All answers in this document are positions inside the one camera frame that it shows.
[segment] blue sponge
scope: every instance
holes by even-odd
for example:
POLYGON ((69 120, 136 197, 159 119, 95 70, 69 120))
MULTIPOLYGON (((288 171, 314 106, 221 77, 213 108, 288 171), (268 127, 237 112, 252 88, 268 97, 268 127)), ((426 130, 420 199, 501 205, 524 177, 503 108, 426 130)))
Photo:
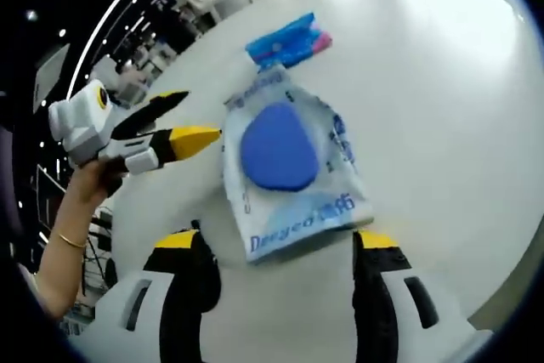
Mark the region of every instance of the blue sponge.
POLYGON ((240 153, 246 176, 267 190, 302 190, 319 172, 314 146, 286 103, 269 105, 257 115, 242 136, 240 153))

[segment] white table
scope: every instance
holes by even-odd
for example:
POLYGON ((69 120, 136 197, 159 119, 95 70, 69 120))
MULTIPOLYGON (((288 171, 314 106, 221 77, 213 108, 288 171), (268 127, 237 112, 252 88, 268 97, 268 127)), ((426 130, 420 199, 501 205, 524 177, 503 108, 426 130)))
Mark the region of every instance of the white table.
MULTIPOLYGON (((371 227, 396 238, 411 264, 442 280, 470 316, 516 266, 544 209, 544 76, 529 19, 502 0, 260 0, 157 79, 153 94, 194 91, 157 126, 221 125, 223 101, 257 71, 244 45, 310 10, 334 43, 292 68, 294 81, 347 123, 376 210, 371 227)), ((349 361, 349 238, 290 262, 246 265, 221 187, 220 149, 127 180, 113 219, 119 276, 142 268, 155 240, 201 218, 226 282, 220 306, 236 322, 217 338, 239 341, 236 333, 246 331, 245 344, 268 350, 259 325, 273 322, 272 336, 288 338, 284 360, 323 337, 332 351, 316 349, 320 361, 349 361), (300 285, 315 298, 300 298, 300 285), (254 321, 242 328, 240 319, 254 321), (310 336, 301 322, 322 332, 310 336)))

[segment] yellow accent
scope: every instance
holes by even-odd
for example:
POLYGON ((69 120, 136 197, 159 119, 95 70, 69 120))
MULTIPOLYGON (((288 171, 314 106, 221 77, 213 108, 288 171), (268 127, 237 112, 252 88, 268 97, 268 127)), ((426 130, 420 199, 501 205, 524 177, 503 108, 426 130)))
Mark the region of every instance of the yellow accent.
POLYGON ((190 248, 190 243, 196 230, 182 231, 181 233, 171 234, 166 238, 158 241, 155 248, 190 248))
POLYGON ((196 155, 215 142, 221 136, 221 130, 208 127, 174 128, 170 133, 170 145, 177 161, 196 155))
POLYGON ((363 247, 369 248, 390 248, 398 247, 399 244, 393 241, 391 237, 385 234, 378 234, 372 231, 359 230, 360 239, 363 241, 363 247))
POLYGON ((166 91, 164 93, 160 93, 158 95, 155 95, 153 98, 150 99, 150 101, 152 101, 153 99, 157 99, 157 98, 166 98, 166 97, 169 97, 172 94, 186 93, 186 92, 187 91, 166 91))
POLYGON ((100 91, 102 88, 97 87, 96 88, 96 99, 99 101, 100 108, 105 110, 105 102, 102 100, 102 97, 100 96, 100 91))

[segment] gold bracelet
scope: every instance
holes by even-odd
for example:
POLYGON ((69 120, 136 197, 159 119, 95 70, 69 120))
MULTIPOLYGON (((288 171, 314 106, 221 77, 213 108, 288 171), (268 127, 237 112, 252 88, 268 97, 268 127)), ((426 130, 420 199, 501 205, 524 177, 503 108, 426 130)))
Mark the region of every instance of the gold bracelet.
POLYGON ((71 240, 68 240, 66 237, 64 237, 62 234, 58 233, 59 234, 59 237, 62 238, 65 242, 67 242, 68 244, 70 244, 72 247, 75 247, 75 248, 85 248, 87 246, 87 243, 81 245, 81 244, 76 244, 74 241, 71 241, 71 240))

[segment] human arm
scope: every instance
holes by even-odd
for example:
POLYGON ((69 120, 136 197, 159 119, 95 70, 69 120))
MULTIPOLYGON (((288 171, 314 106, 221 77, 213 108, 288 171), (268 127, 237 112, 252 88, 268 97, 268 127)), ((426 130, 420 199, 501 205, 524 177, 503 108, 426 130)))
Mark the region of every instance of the human arm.
POLYGON ((108 196, 101 183, 104 173, 104 162, 90 162, 74 172, 43 252, 36 274, 37 291, 55 319, 64 316, 76 301, 91 218, 108 196))

